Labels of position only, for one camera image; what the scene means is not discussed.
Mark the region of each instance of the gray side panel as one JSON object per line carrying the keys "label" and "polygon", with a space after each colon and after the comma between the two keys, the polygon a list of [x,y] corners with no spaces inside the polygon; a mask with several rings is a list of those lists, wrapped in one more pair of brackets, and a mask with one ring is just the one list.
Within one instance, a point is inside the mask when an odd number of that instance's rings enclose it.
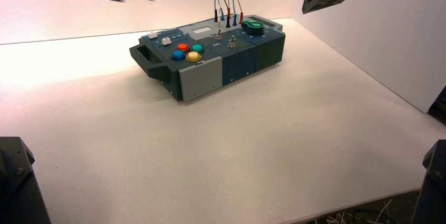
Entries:
{"label": "gray side panel", "polygon": [[179,71],[183,100],[189,101],[222,87],[223,64],[221,57],[200,61]]}

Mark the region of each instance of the screw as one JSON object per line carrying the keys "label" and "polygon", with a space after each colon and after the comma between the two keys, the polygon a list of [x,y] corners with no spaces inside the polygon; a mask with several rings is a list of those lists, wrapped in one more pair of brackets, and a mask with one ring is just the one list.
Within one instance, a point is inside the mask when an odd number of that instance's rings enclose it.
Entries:
{"label": "screw", "polygon": [[24,169],[22,169],[22,168],[18,168],[16,171],[15,171],[15,176],[16,177],[20,177],[21,175],[23,175],[25,173],[25,170]]}

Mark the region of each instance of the red plug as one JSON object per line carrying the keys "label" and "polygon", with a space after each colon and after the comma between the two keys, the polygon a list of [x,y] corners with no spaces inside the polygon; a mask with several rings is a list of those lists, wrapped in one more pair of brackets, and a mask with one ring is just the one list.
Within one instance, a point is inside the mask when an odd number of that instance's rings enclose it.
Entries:
{"label": "red plug", "polygon": [[243,12],[240,13],[240,22],[238,24],[241,25],[241,22],[243,21]]}

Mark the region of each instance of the white backdrop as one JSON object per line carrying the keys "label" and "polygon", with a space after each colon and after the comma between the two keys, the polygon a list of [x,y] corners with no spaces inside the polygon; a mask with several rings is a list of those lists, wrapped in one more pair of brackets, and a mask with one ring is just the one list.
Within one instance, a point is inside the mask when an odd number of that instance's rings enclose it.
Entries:
{"label": "white backdrop", "polygon": [[421,111],[446,85],[445,0],[346,0],[293,18]]}
{"label": "white backdrop", "polygon": [[[292,0],[240,1],[246,15],[291,13]],[[0,44],[171,28],[213,14],[213,0],[0,0]]]}

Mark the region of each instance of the small white button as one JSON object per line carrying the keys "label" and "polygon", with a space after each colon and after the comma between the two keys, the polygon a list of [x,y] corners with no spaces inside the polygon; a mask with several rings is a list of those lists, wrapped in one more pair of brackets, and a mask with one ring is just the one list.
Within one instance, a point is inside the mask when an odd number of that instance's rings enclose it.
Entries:
{"label": "small white button", "polygon": [[164,46],[171,44],[172,41],[170,40],[169,37],[165,37],[161,40],[161,44],[163,44]]}
{"label": "small white button", "polygon": [[148,36],[149,36],[149,39],[154,39],[154,38],[158,37],[158,34],[152,33],[152,34],[149,34]]}

